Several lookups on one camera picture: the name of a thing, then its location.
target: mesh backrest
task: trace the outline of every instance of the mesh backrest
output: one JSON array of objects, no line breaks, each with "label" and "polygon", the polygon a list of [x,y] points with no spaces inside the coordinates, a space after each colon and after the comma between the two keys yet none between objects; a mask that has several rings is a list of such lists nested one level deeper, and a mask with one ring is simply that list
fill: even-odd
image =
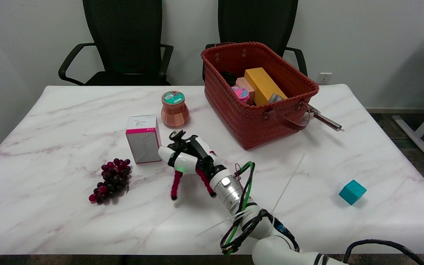
[{"label": "mesh backrest", "polygon": [[83,0],[83,6],[106,71],[158,73],[162,0]]},{"label": "mesh backrest", "polygon": [[261,42],[282,56],[297,0],[219,0],[220,42]]}]

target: green cable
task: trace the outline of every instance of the green cable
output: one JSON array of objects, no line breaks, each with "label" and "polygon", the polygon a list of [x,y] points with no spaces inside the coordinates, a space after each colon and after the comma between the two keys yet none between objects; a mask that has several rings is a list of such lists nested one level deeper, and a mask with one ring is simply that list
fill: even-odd
[{"label": "green cable", "polygon": [[[246,164],[244,164],[241,168],[240,171],[243,171],[245,168],[247,168],[248,166],[251,167],[251,171],[253,171],[254,169],[254,163],[251,161],[248,161]],[[253,179],[250,179],[250,183],[248,185],[248,190],[246,191],[246,195],[243,201],[243,205],[242,205],[242,209],[241,211],[244,211],[246,209],[246,205],[248,204],[248,199],[250,197],[250,193],[251,193],[251,185],[253,183]],[[227,239],[227,241],[225,242],[225,244],[228,244],[232,241],[232,238],[235,236],[235,233],[237,232],[238,227],[235,226],[232,230],[232,233],[230,233],[229,238]],[[233,250],[230,250],[229,252],[226,253],[226,255],[230,255],[231,253],[233,253]]]}]

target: black office chair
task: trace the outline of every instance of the black office chair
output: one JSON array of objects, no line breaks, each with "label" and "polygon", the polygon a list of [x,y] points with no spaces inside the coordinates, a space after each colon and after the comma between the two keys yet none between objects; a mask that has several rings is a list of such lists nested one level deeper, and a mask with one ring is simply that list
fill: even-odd
[{"label": "black office chair", "polygon": [[[220,42],[261,42],[283,56],[295,53],[299,70],[307,75],[303,52],[286,47],[297,13],[297,0],[219,0]],[[216,44],[206,45],[206,49]]]},{"label": "black office chair", "polygon": [[[77,85],[170,85],[166,70],[173,46],[160,44],[162,0],[83,0],[94,43],[76,45],[59,69],[62,80]],[[79,51],[96,46],[104,65],[86,84],[66,77]],[[160,47],[165,48],[163,59]]]}]

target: wall outlet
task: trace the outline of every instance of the wall outlet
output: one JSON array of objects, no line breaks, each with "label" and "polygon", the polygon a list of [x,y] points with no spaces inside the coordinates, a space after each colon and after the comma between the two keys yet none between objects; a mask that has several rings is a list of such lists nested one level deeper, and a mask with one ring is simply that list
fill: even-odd
[{"label": "wall outlet", "polygon": [[327,85],[330,82],[331,73],[320,73],[317,79],[318,84]]}]

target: chair seat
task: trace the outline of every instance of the chair seat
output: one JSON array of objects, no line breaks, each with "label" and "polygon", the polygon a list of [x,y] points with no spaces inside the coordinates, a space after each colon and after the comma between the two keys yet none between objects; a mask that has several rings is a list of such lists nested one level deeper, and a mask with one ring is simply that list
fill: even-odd
[{"label": "chair seat", "polygon": [[128,85],[171,85],[158,76],[147,74],[121,74],[115,72],[97,72],[86,82],[90,86],[128,86]]}]

